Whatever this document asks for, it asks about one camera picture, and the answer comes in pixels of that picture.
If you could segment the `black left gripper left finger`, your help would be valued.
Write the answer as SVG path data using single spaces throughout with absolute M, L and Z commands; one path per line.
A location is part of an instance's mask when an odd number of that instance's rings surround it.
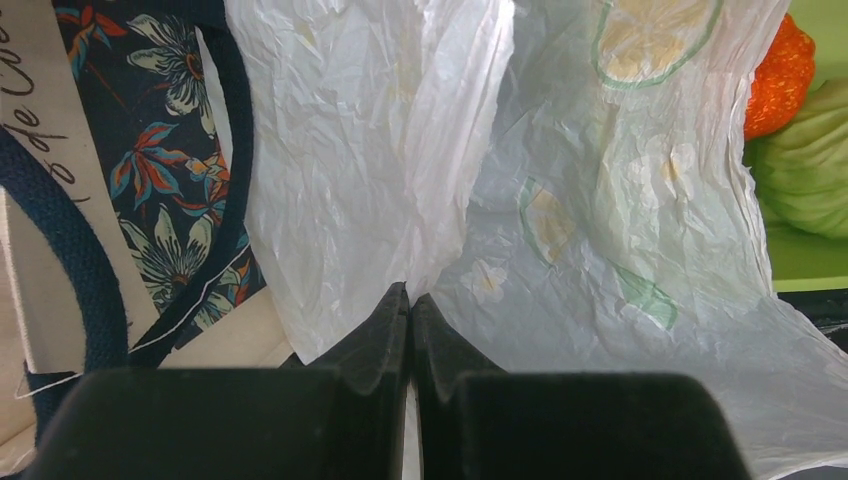
M 398 479 L 409 301 L 306 366 L 121 369 L 85 377 L 28 479 Z

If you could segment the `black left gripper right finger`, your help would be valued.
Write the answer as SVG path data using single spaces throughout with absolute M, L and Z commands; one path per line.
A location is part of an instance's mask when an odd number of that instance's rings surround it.
M 508 373 L 430 296 L 411 312 L 426 479 L 746 479 L 707 390 L 678 374 Z

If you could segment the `white plastic grocery bag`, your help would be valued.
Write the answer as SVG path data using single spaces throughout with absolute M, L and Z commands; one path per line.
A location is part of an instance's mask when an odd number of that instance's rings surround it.
M 847 356 L 772 284 L 743 123 L 785 1 L 230 1 L 247 229 L 312 362 L 389 285 L 512 371 L 671 371 L 751 473 L 847 463 Z

